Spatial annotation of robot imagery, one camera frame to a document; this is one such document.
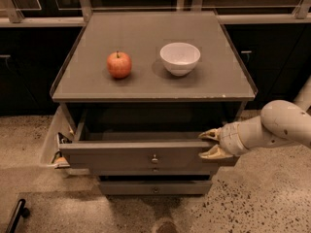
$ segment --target drawer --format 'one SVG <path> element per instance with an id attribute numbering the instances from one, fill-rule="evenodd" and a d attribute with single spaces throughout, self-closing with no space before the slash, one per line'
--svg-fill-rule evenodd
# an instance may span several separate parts
<path id="1" fill-rule="evenodd" d="M 195 195 L 207 193 L 211 185 L 208 176 L 117 177 L 100 178 L 99 188 L 105 195 Z"/>
<path id="2" fill-rule="evenodd" d="M 198 139 L 201 131 L 193 125 L 185 130 L 187 113 L 159 116 L 157 110 L 148 111 L 152 113 L 85 111 L 73 143 L 59 144 L 59 149 L 72 168 L 88 168 L 94 175 L 203 175 L 218 170 L 217 163 L 199 157 L 215 143 Z"/>

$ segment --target black cabinet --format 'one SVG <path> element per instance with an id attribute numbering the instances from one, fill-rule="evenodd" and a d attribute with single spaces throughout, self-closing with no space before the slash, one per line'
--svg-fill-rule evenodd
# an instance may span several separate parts
<path id="1" fill-rule="evenodd" d="M 293 101 L 311 74 L 311 24 L 227 25 L 259 93 L 246 109 Z"/>
<path id="2" fill-rule="evenodd" d="M 80 27 L 0 29 L 0 115 L 53 114 L 50 88 Z"/>

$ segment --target floor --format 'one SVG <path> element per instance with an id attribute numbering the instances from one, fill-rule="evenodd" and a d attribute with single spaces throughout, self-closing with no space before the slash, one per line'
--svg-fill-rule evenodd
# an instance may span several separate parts
<path id="1" fill-rule="evenodd" d="M 19 198 L 31 216 L 16 232 L 152 233 L 163 223 L 179 233 L 311 232 L 306 147 L 253 150 L 222 167 L 204 196 L 106 197 L 95 177 L 66 177 L 40 164 L 51 122 L 52 116 L 0 117 L 0 232 Z"/>

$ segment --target drawer front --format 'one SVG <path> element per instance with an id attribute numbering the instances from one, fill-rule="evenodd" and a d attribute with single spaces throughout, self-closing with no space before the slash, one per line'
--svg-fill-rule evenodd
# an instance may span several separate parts
<path id="1" fill-rule="evenodd" d="M 101 182 L 99 188 L 105 195 L 169 195 L 206 194 L 211 181 L 167 182 Z"/>
<path id="2" fill-rule="evenodd" d="M 59 148 L 72 168 L 88 168 L 96 175 L 120 175 L 124 171 L 127 175 L 142 172 L 182 175 L 183 172 L 203 174 L 218 169 L 217 163 L 204 163 L 198 156 L 207 146 L 204 142 L 148 142 L 61 144 Z"/>

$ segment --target black handle on floor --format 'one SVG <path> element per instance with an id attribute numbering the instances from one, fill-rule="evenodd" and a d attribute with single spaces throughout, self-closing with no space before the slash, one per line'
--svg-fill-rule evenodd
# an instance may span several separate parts
<path id="1" fill-rule="evenodd" d="M 25 204 L 26 200 L 24 200 L 23 198 L 18 200 L 17 206 L 14 209 L 14 213 L 11 217 L 6 233 L 14 233 L 16 231 L 20 216 L 28 217 L 30 215 L 30 211 L 25 207 Z"/>

